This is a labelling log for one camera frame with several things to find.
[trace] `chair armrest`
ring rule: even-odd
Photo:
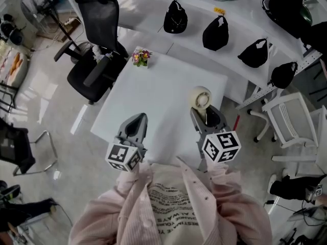
[[[57,62],[59,60],[59,58],[63,55],[63,54],[68,54],[69,56],[74,57],[77,60],[80,60],[82,58],[82,56],[76,52],[74,52],[73,50],[69,49],[69,47],[73,44],[73,41],[69,40],[67,43],[65,43],[63,45],[63,47],[58,51],[58,53],[54,56],[54,60],[55,62]]]
[[[84,85],[90,87],[99,76],[102,75],[107,65],[110,63],[111,59],[108,57],[103,57],[100,62],[93,68],[90,74],[84,80]]]

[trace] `yellow label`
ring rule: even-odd
[[[226,13],[224,9],[221,9],[221,8],[218,8],[218,7],[215,7],[214,8],[214,11],[216,13],[219,13],[219,14],[225,14]]]

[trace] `mesh chair back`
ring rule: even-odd
[[[274,98],[263,107],[282,143],[282,147],[308,142],[318,146],[309,110],[298,93]]]
[[[81,11],[87,39],[98,46],[126,56],[118,43],[119,4],[117,0],[75,0]]]
[[[27,134],[27,129],[14,128],[0,118],[0,160],[16,164],[22,174],[35,163]]]

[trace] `black pants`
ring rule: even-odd
[[[305,200],[308,191],[313,191],[320,181],[326,175],[321,177],[301,177],[291,180],[286,176],[282,181],[275,181],[270,189],[270,194],[279,196],[286,200]]]
[[[53,199],[26,204],[5,202],[4,208],[0,209],[0,232],[9,231],[8,223],[17,227],[28,219],[50,212],[52,205],[55,205]]]

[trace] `pink shirt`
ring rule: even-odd
[[[180,169],[198,221],[203,245],[236,245],[238,234],[247,245],[271,245],[272,234],[265,209],[241,193],[240,173],[225,164],[209,167],[208,190],[183,161]],[[148,196],[153,174],[148,163],[135,173],[122,172],[114,189],[92,200],[75,223],[70,245],[160,245]]]

